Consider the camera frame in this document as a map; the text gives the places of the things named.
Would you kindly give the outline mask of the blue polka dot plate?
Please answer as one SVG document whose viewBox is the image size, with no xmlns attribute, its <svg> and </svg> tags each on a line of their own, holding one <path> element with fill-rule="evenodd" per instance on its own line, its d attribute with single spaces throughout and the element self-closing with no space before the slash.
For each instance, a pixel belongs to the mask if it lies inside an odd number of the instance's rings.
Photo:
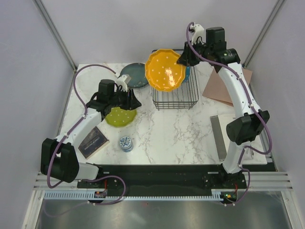
<svg viewBox="0 0 305 229">
<path fill-rule="evenodd" d="M 187 66 L 185 69 L 185 78 L 183 80 L 183 82 L 188 82 L 189 81 L 189 77 L 190 77 L 190 66 Z"/>
</svg>

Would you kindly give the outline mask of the orange polka dot plate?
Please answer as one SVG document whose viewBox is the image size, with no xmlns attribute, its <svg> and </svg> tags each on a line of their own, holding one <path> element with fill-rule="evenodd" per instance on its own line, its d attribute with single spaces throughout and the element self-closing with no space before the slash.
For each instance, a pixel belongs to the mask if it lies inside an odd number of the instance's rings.
<svg viewBox="0 0 305 229">
<path fill-rule="evenodd" d="M 145 77 L 152 88 L 171 92 L 181 86 L 186 66 L 177 63 L 179 57 L 172 49 L 159 49 L 150 54 L 145 63 Z"/>
</svg>

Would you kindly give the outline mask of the green polka dot plate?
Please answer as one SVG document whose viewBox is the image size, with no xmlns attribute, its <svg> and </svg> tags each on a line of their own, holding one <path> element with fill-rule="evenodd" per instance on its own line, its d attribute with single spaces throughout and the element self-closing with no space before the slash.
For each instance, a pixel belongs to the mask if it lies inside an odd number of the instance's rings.
<svg viewBox="0 0 305 229">
<path fill-rule="evenodd" d="M 105 117 L 105 121 L 114 127 L 124 127 L 130 124 L 136 117 L 136 110 L 124 110 L 119 107 L 111 109 L 111 112 Z"/>
</svg>

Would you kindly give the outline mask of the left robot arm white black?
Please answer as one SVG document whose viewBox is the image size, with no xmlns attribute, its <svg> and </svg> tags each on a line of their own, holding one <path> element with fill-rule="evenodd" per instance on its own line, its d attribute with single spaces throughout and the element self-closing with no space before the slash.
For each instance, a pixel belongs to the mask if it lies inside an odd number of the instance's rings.
<svg viewBox="0 0 305 229">
<path fill-rule="evenodd" d="M 105 177 L 96 165 L 80 163 L 76 151 L 90 131 L 101 123 L 112 108 L 135 110 L 141 107 L 133 89 L 126 83 L 101 80 L 98 92 L 85 104 L 84 114 L 69 128 L 68 132 L 54 139 L 47 138 L 41 148 L 41 173 L 48 179 L 71 183 L 85 179 L 93 187 L 101 187 Z"/>
</svg>

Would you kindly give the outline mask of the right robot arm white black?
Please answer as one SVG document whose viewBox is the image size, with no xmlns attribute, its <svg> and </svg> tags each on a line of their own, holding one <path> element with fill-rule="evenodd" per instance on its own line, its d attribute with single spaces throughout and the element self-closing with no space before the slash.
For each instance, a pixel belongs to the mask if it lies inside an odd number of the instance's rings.
<svg viewBox="0 0 305 229">
<path fill-rule="evenodd" d="M 225 172 L 218 176 L 222 187 L 235 183 L 234 174 L 241 171 L 246 148 L 263 130 L 270 115 L 263 111 L 254 99 L 246 83 L 240 57 L 233 48 L 227 48 L 225 30 L 222 27 L 204 29 L 200 24 L 189 23 L 186 29 L 184 50 L 177 63 L 196 66 L 207 62 L 218 73 L 231 97 L 235 119 L 227 124 L 226 133 L 230 140 L 227 155 L 222 163 Z"/>
</svg>

